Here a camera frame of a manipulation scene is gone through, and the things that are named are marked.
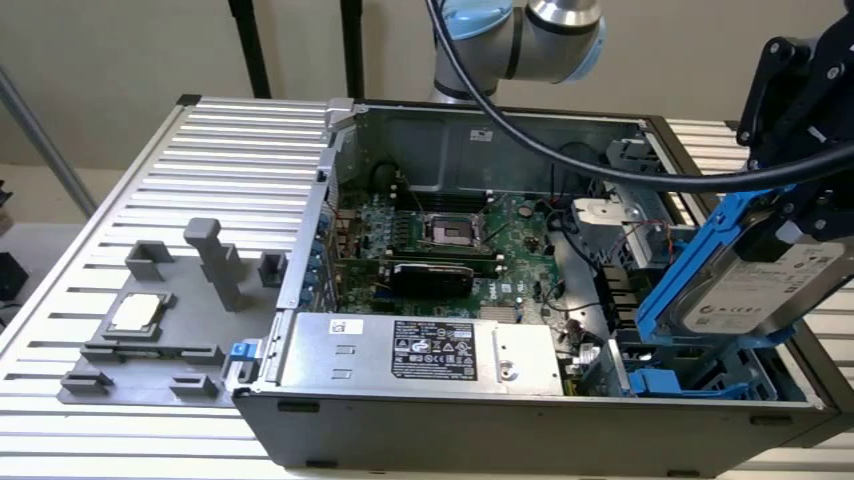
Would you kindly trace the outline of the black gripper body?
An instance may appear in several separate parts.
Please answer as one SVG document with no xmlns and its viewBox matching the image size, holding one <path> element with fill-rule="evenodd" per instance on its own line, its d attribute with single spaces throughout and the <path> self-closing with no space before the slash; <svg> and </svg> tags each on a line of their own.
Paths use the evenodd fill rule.
<svg viewBox="0 0 854 480">
<path fill-rule="evenodd" d="M 797 105 L 815 127 L 852 127 L 851 19 L 839 19 L 815 43 Z"/>
</svg>

